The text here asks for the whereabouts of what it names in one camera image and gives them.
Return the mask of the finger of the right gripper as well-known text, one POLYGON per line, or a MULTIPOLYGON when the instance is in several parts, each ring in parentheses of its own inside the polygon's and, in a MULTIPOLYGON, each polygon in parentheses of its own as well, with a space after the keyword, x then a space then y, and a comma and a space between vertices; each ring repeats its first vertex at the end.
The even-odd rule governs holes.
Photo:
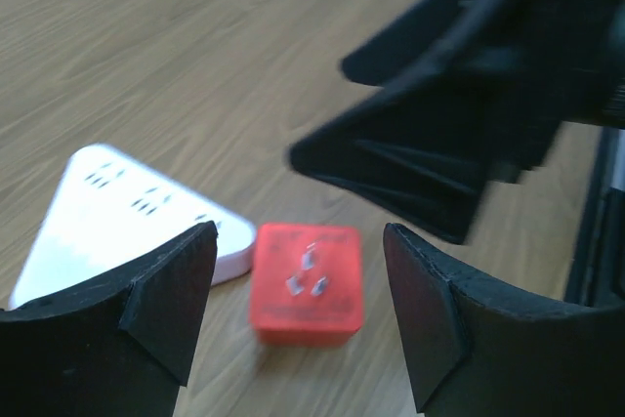
POLYGON ((463 80, 519 72, 523 30, 539 0, 420 0, 345 56, 354 82, 382 86, 425 63, 463 80))
POLYGON ((541 163, 563 115, 562 82, 546 73, 347 77, 376 92, 292 145, 291 167, 455 244, 491 181, 541 163))

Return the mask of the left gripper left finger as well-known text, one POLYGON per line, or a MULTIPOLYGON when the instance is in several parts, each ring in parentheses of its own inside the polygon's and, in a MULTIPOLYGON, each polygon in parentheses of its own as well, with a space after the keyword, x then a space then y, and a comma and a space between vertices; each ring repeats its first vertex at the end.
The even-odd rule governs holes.
POLYGON ((217 240, 214 223, 199 223, 133 261, 3 311, 2 415, 172 415, 217 240))

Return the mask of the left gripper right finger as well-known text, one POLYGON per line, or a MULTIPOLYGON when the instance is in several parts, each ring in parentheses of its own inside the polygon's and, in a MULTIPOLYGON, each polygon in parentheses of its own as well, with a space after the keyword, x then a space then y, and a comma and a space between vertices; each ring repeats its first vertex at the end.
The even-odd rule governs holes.
POLYGON ((428 416, 620 416, 624 310, 537 295, 400 224, 384 252, 416 410, 428 416))

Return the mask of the red cube socket adapter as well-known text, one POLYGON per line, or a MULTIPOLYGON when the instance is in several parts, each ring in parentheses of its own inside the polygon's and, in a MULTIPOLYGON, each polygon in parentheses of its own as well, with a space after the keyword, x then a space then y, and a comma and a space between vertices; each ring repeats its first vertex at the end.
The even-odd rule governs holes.
POLYGON ((249 323, 261 343, 339 347, 363 322, 357 229, 288 223, 260 226, 253 253, 249 323))

